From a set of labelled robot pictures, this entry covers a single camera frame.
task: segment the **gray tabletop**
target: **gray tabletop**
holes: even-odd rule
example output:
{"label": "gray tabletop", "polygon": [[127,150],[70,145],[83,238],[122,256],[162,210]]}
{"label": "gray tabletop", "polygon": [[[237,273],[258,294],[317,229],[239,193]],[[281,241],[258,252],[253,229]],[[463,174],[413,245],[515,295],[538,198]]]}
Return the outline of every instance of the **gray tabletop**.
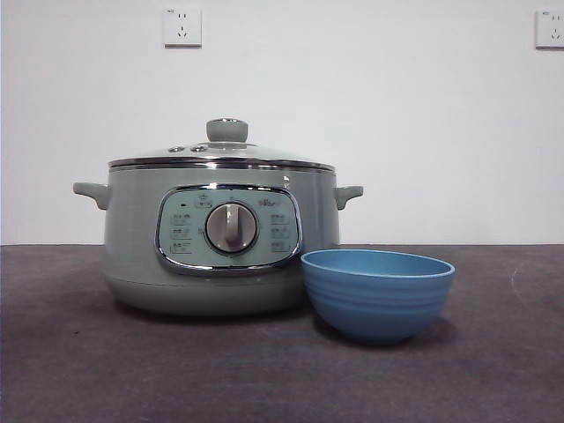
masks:
{"label": "gray tabletop", "polygon": [[2,422],[562,422],[564,246],[385,247],[456,266],[442,318],[393,347],[311,308],[152,315],[99,246],[2,248]]}

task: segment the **electrical outlet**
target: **electrical outlet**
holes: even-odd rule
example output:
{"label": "electrical outlet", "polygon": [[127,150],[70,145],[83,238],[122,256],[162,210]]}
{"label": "electrical outlet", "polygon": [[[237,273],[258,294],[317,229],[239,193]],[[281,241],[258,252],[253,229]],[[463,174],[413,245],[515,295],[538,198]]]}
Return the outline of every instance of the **electrical outlet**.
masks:
{"label": "electrical outlet", "polygon": [[537,48],[564,48],[564,11],[537,11]]}
{"label": "electrical outlet", "polygon": [[202,12],[198,9],[166,9],[162,15],[165,48],[202,47]]}

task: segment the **chrome trim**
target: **chrome trim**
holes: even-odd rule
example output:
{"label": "chrome trim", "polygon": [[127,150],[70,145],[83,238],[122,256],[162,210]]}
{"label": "chrome trim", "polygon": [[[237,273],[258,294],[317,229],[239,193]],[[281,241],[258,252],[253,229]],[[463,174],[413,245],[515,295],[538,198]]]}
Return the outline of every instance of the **chrome trim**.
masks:
{"label": "chrome trim", "polygon": [[[252,190],[278,192],[280,194],[286,195],[292,201],[293,209],[295,212],[296,225],[298,228],[298,242],[295,248],[293,249],[293,251],[290,253],[289,256],[283,258],[282,260],[278,260],[277,262],[273,262],[273,263],[259,264],[252,266],[204,266],[204,265],[185,264],[173,260],[172,258],[167,256],[167,253],[160,247],[160,241],[159,241],[160,221],[162,219],[162,212],[165,207],[165,202],[168,200],[170,196],[172,196],[176,192],[187,191],[187,190],[200,190],[200,189],[252,189]],[[260,273],[276,270],[288,265],[290,262],[295,261],[296,259],[299,258],[299,254],[303,247],[303,232],[301,230],[300,207],[298,206],[298,201],[292,195],[292,193],[286,189],[281,189],[281,188],[264,187],[259,185],[237,184],[237,183],[210,183],[208,185],[188,185],[188,186],[176,187],[169,190],[165,194],[165,196],[163,196],[162,199],[160,200],[159,217],[157,219],[157,231],[155,233],[154,247],[160,262],[163,263],[167,268],[181,274],[192,274],[192,275],[196,274],[199,276],[211,276],[210,275],[211,272],[213,273],[213,276],[230,277],[230,276],[248,276],[248,275],[260,274]]]}
{"label": "chrome trim", "polygon": [[168,164],[197,164],[197,163],[215,163],[229,165],[265,165],[265,166],[282,166],[282,167],[311,167],[313,169],[323,169],[335,171],[331,165],[322,163],[314,163],[309,161],[298,160],[264,160],[264,159],[248,159],[239,157],[225,158],[203,158],[203,157],[142,157],[137,159],[118,159],[108,163],[109,167],[121,167],[128,165],[168,165]]}
{"label": "chrome trim", "polygon": [[335,168],[329,165],[313,166],[295,166],[290,163],[299,163],[295,161],[266,161],[254,160],[250,161],[203,161],[203,162],[183,162],[176,160],[172,163],[138,163],[131,165],[111,166],[115,160],[110,162],[109,172],[119,172],[120,170],[137,170],[137,169],[256,169],[256,170],[292,170],[295,172],[313,172],[313,173],[330,173],[335,175]]}

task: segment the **cooker handle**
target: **cooker handle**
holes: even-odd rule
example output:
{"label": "cooker handle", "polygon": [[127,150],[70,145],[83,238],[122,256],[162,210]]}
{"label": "cooker handle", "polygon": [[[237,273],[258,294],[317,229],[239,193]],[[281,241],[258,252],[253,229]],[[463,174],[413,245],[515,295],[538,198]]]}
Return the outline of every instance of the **cooker handle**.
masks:
{"label": "cooker handle", "polygon": [[110,188],[108,185],[90,182],[74,182],[72,190],[80,196],[93,198],[100,210],[107,210],[109,204]]}
{"label": "cooker handle", "polygon": [[362,197],[364,188],[358,185],[352,187],[335,188],[335,199],[337,200],[337,210],[343,210],[346,202],[351,198]]}

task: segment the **blue bowl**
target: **blue bowl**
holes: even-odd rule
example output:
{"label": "blue bowl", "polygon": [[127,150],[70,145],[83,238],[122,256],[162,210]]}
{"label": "blue bowl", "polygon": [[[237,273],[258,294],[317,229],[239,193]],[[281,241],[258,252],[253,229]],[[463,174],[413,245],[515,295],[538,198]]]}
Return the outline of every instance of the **blue bowl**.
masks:
{"label": "blue bowl", "polygon": [[413,254],[325,249],[301,257],[306,288],[319,315],[363,344],[411,337],[441,313],[455,268]]}

